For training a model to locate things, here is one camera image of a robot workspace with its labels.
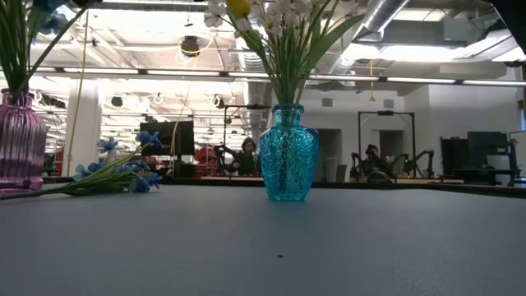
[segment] red object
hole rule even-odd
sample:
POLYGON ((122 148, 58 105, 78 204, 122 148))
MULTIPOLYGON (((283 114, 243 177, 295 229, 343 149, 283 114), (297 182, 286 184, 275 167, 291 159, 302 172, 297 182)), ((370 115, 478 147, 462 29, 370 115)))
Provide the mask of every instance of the red object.
POLYGON ((206 148, 201 148, 196 153, 196 160, 199 161, 199 164, 196 166, 195 178, 201 178, 206 173, 213 174, 217 170, 217 155, 213 149, 208 148, 208 159, 206 159, 206 150, 206 148))

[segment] ceiling duct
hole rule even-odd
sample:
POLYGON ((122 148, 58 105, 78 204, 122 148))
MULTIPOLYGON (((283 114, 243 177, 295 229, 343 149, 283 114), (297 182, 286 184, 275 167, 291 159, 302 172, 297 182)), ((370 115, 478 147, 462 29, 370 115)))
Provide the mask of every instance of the ceiling duct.
MULTIPOLYGON (((381 32, 398 14, 398 12, 409 3, 410 0, 371 0, 367 6, 367 12, 361 24, 356 24, 349 31, 349 45, 355 39, 369 35, 370 33, 381 32)), ((352 49, 348 46, 330 68, 330 74, 345 75, 355 61, 346 58, 348 51, 352 49)))

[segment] man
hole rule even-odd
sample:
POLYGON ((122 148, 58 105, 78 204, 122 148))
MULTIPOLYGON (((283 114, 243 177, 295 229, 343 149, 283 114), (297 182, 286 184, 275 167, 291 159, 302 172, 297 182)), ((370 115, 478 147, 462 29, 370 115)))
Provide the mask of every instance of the man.
POLYGON ((390 172, 390 170, 392 170, 390 166, 392 158, 386 157, 385 159, 382 159, 380 157, 380 151, 376 145, 369 144, 365 150, 365 154, 367 158, 363 161, 362 166, 366 175, 369 175, 373 171, 381 171, 388 176, 392 174, 392 172, 390 172))
POLYGON ((230 173, 238 172, 240 176, 254 176, 261 171, 260 160, 256 151, 256 143, 250 137, 246 138, 241 145, 242 151, 239 152, 238 157, 241 160, 237 162, 234 160, 229 166, 230 173))

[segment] yellow flower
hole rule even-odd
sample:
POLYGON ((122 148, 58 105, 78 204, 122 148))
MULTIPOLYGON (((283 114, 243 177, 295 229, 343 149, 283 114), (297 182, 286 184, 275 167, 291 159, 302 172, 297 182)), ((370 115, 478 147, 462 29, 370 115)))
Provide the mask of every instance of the yellow flower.
POLYGON ((250 14, 249 0, 226 0, 227 7, 237 18, 247 17, 250 14))

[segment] gray table surface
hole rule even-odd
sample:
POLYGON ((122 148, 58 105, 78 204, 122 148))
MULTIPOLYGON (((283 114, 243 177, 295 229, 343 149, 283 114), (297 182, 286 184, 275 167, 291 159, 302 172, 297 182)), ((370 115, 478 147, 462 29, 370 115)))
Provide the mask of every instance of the gray table surface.
POLYGON ((426 190, 5 201, 0 295, 526 295, 524 230, 526 200, 426 190))

